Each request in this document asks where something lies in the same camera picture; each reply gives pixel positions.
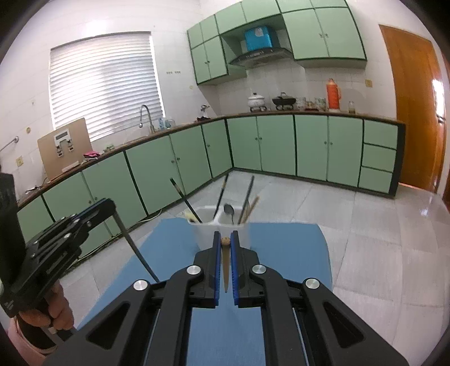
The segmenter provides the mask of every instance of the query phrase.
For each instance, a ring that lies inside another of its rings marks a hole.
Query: brown countertop edge
[[[280,114],[306,114],[306,115],[321,115],[321,116],[352,117],[352,118],[370,119],[372,121],[385,122],[385,123],[389,123],[389,124],[404,125],[403,122],[396,120],[396,119],[391,119],[391,118],[381,117],[381,116],[374,116],[374,115],[369,115],[369,114],[349,114],[349,113],[343,113],[343,112],[339,112],[339,113],[314,112],[314,111],[303,111],[303,110],[280,110],[280,111],[274,110],[274,111],[258,112],[258,113],[250,113],[249,112],[249,113],[239,113],[239,114],[229,114],[229,115],[217,116],[217,117],[207,119],[204,121],[197,121],[197,122],[182,124],[182,125],[176,126],[174,128],[171,128],[169,130],[157,131],[156,133],[154,133],[151,136],[142,137],[137,140],[131,141],[127,144],[117,146],[114,150],[102,154],[102,156],[99,157],[97,160],[92,160],[92,161],[89,161],[82,165],[79,165],[79,166],[69,170],[68,172],[61,174],[60,176],[56,177],[52,181],[45,183],[41,188],[37,189],[36,191],[29,193],[26,197],[22,198],[19,201],[19,204],[18,204],[19,209],[26,206],[28,203],[33,201],[35,198],[37,198],[41,194],[47,192],[49,189],[53,188],[58,183],[61,183],[62,181],[79,173],[80,171],[82,171],[92,165],[95,165],[99,161],[105,160],[105,159],[109,158],[110,156],[119,154],[125,150],[131,149],[132,147],[141,145],[145,142],[156,140],[157,138],[167,136],[167,135],[170,135],[170,134],[178,132],[178,131],[183,131],[183,130],[186,130],[191,127],[201,126],[202,124],[207,124],[207,123],[218,121],[221,119],[252,117],[252,116],[280,115]]]

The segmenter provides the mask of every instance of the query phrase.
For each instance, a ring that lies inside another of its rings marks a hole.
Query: window
[[[50,52],[55,129],[84,117],[91,141],[164,116],[150,33],[95,37]],[[148,121],[144,110],[143,121]]]

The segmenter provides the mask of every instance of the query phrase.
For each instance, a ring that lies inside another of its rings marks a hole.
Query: blue box
[[[246,31],[245,43],[249,52],[261,48],[280,47],[277,33],[266,25]]]

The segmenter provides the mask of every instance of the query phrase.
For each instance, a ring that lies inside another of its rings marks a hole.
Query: pink cloth
[[[9,324],[8,337],[23,359],[30,366],[41,366],[45,360],[45,356],[52,353],[56,348],[55,346],[46,350],[41,350],[34,347],[23,336],[15,318],[11,319],[11,323]]]

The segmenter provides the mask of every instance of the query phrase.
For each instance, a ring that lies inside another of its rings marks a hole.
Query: silver screw
[[[198,275],[201,272],[201,268],[198,265],[190,265],[186,272],[191,275]]]
[[[149,286],[149,283],[144,279],[139,279],[133,283],[133,288],[137,291],[145,290]]]
[[[252,271],[254,273],[256,273],[257,275],[261,275],[261,274],[265,273],[266,270],[267,270],[266,266],[262,265],[262,264],[256,264],[252,267]]]
[[[315,278],[309,278],[306,280],[306,287],[311,289],[316,289],[320,286],[320,282],[316,280]]]

